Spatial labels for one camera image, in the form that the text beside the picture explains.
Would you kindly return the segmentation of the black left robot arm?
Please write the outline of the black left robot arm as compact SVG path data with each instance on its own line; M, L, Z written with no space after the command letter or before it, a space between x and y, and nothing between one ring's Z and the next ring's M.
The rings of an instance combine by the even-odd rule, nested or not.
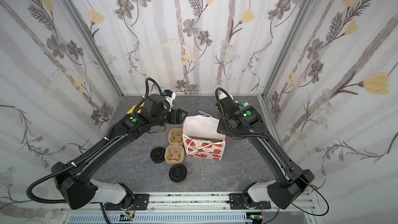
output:
M93 203L110 204L121 210L131 208L135 197L126 184L102 183L92 176L119 150L150 132L153 127L181 124L188 115L182 109L173 108L175 92L159 89L157 94L150 94L149 82L159 86L154 79L146 78L145 95L132 112L114 123L108 133L86 152L68 163L56 163L51 174L29 185L27 197L44 204L66 203L71 209ZM50 179L54 180L62 199L44 199L33 193L36 186Z

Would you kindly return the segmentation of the brown pulp cup carrier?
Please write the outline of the brown pulp cup carrier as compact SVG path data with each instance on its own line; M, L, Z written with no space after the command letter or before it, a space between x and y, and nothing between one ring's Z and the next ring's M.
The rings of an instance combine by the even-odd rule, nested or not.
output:
M165 149L165 161L168 164L181 164L185 158L182 129L173 128L168 135L169 146Z

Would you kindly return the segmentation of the red white paper bag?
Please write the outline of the red white paper bag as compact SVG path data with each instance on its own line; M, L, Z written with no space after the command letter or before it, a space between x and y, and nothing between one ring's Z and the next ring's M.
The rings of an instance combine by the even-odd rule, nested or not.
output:
M188 116L183 123L182 138L186 155L220 161L226 148L227 137L217 132L219 119L200 111Z

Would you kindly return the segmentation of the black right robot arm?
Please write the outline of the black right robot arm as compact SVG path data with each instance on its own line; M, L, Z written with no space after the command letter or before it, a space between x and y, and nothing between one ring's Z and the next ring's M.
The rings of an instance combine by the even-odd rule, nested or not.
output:
M272 202L286 209L293 205L307 187L318 191L311 182L314 175L310 170L302 170L283 151L268 131L259 112L252 106L239 108L232 97L223 89L216 88L216 108L221 115L217 132L232 139L247 139L253 144L271 169L275 182L266 186Z

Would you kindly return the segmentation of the black plastic cup lid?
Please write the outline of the black plastic cup lid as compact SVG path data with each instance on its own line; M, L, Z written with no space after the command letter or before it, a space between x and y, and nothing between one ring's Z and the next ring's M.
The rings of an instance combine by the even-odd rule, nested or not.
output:
M169 178L174 183L181 180L186 180L187 175L188 175L188 170L182 164L173 165L169 171Z

